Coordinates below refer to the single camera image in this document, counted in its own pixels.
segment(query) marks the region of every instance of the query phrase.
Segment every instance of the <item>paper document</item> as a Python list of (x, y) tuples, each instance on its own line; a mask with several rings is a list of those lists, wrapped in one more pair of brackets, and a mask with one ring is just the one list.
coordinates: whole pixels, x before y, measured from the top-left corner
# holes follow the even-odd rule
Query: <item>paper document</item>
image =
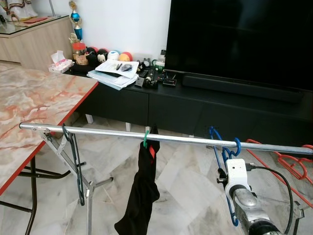
[[(122, 64), (122, 66), (119, 68), (119, 70), (116, 70), (119, 64)], [(122, 67), (125, 64), (132, 65), (133, 66), (132, 70), (122, 72)], [(95, 70), (101, 71), (101, 72), (114, 72), (127, 78), (133, 78), (136, 75), (138, 66), (139, 66), (139, 62), (137, 61), (124, 62), (124, 61), (117, 61), (117, 60), (109, 59), (106, 62), (99, 65), (98, 67), (96, 67)]]
[(127, 78), (124, 76), (113, 77), (96, 70), (88, 72), (87, 76), (97, 79), (99, 82), (117, 90), (121, 90), (122, 88), (134, 83), (138, 78), (138, 74), (136, 74), (133, 78)]

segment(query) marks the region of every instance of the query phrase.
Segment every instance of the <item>mickey mouse figure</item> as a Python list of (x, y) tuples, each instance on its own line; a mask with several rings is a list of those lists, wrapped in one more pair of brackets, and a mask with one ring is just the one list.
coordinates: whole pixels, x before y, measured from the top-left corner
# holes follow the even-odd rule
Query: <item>mickey mouse figure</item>
[(100, 63), (106, 62), (108, 58), (108, 52), (105, 49), (100, 49), (98, 50), (98, 55), (97, 55), (98, 61)]

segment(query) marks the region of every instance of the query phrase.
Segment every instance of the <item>white wall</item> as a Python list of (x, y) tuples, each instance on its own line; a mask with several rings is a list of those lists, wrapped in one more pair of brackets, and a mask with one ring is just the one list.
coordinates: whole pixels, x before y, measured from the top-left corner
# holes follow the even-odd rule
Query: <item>white wall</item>
[[(171, 0), (76, 0), (87, 46), (144, 53), (157, 58), (166, 49)], [(32, 0), (50, 14), (48, 0)], [(52, 0), (57, 15), (70, 15), (68, 0)]]

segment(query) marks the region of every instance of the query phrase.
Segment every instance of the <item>toy ball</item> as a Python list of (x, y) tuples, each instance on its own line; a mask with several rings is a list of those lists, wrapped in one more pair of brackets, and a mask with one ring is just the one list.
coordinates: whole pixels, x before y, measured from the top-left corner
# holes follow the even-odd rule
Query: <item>toy ball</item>
[(97, 51), (93, 47), (88, 47), (87, 52), (89, 55), (97, 55)]
[(145, 69), (146, 69), (145, 63), (141, 62), (141, 63), (139, 63), (139, 65), (138, 65), (137, 72), (144, 71)]
[(129, 62), (133, 60), (132, 55), (129, 52), (123, 52), (122, 54), (120, 54), (119, 61), (125, 61), (125, 62)]
[(116, 50), (111, 50), (108, 54), (108, 59), (118, 60), (119, 53)]
[(98, 53), (98, 48), (96, 48), (96, 47), (91, 47), (91, 48), (93, 48), (97, 53)]
[(97, 58), (100, 63), (106, 62), (108, 58), (108, 51), (103, 48), (98, 50)]
[(118, 54), (121, 54), (121, 52), (119, 50), (115, 50)]

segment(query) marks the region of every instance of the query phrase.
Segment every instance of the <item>blue ball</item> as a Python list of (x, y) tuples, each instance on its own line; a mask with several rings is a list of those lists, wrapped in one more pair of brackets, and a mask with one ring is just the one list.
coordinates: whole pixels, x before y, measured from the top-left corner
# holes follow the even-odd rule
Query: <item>blue ball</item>
[(72, 13), (70, 15), (70, 17), (75, 21), (75, 22), (78, 22), (79, 19), (80, 19), (80, 15), (78, 13)]

